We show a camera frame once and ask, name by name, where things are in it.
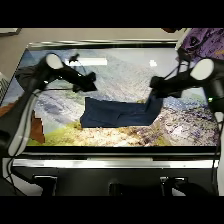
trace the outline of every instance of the floor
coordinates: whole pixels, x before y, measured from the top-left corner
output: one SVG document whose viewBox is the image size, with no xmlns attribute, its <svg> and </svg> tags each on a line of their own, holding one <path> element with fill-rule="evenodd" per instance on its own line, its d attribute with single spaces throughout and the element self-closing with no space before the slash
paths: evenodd
<svg viewBox="0 0 224 224">
<path fill-rule="evenodd" d="M 0 72 L 11 78 L 29 43 L 66 40 L 179 39 L 160 28 L 22 28 L 19 35 L 0 37 Z"/>
</svg>

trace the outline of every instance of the white wall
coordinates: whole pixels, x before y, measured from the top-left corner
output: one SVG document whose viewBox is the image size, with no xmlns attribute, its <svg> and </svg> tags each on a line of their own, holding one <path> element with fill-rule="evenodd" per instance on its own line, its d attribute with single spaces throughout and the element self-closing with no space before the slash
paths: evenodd
<svg viewBox="0 0 224 224">
<path fill-rule="evenodd" d="M 18 28 L 0 28 L 0 33 L 16 32 Z"/>
</svg>

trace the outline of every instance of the purple patterned cloth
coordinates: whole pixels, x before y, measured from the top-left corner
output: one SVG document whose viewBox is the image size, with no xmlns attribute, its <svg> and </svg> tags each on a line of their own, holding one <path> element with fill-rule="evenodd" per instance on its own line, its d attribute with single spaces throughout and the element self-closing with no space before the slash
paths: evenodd
<svg viewBox="0 0 224 224">
<path fill-rule="evenodd" d="M 202 58 L 224 60 L 224 28 L 193 28 L 181 48 L 191 55 L 194 62 Z"/>
</svg>

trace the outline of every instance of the tabletop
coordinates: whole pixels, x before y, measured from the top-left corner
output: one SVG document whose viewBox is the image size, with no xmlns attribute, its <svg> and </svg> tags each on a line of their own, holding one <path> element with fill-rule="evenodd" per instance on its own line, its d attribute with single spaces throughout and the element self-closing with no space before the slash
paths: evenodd
<svg viewBox="0 0 224 224">
<path fill-rule="evenodd" d="M 177 99 L 163 101 L 160 115 L 149 126 L 119 128 L 82 128 L 80 117 L 85 98 L 144 103 L 151 91 L 150 79 L 166 76 L 178 65 L 172 41 L 83 41 L 47 42 L 28 45 L 17 69 L 36 65 L 47 53 L 56 53 L 65 64 L 82 74 L 96 73 L 97 91 L 74 93 L 69 90 L 43 92 L 34 108 L 43 127 L 44 140 L 30 138 L 28 146 L 215 146 L 217 124 L 203 90 L 190 89 Z M 78 53 L 79 63 L 69 63 Z M 48 88 L 72 87 L 55 80 Z M 13 76 L 1 108 L 23 94 L 21 83 Z"/>
</svg>

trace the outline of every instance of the black border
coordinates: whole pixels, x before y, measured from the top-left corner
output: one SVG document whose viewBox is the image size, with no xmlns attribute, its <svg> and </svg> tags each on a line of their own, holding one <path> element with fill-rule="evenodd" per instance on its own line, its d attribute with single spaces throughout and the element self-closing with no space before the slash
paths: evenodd
<svg viewBox="0 0 224 224">
<path fill-rule="evenodd" d="M 106 48 L 175 48 L 176 43 L 172 40 L 121 40 L 120 42 L 113 41 L 81 41 L 74 43 L 66 42 L 49 42 L 35 43 L 28 45 L 25 49 L 20 62 L 27 51 L 39 50 L 64 50 L 64 49 L 106 49 Z M 69 154 L 69 155 L 182 155 L 182 156 L 205 156 L 213 155 L 216 146 L 150 146 L 150 147 L 84 147 L 84 146 L 27 146 L 24 153 L 40 155 L 50 154 Z"/>
</svg>

